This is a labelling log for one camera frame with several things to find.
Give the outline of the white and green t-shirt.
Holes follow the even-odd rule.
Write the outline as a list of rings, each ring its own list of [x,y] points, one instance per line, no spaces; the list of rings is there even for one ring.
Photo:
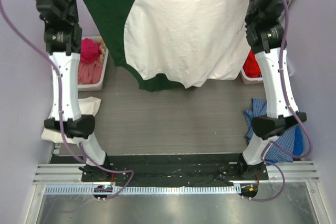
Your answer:
[[[83,0],[114,64],[154,92],[238,77],[249,0]]]

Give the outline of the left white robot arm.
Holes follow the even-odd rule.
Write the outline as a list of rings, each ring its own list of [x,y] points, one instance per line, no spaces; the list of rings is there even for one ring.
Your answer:
[[[78,99],[78,68],[82,29],[77,0],[35,0],[45,24],[44,41],[53,75],[53,106],[45,128],[58,131],[65,147],[73,140],[82,151],[74,158],[84,163],[82,171],[105,182],[112,174],[109,158],[95,136],[95,117],[82,114]]]

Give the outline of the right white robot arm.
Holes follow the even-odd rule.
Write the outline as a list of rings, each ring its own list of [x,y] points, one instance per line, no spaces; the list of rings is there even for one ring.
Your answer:
[[[240,154],[237,173],[252,179],[263,167],[263,159],[277,137],[307,120],[292,96],[287,67],[287,26],[280,16],[288,14],[288,0],[249,0],[246,39],[260,67],[267,101],[265,115],[252,120],[253,136]]]

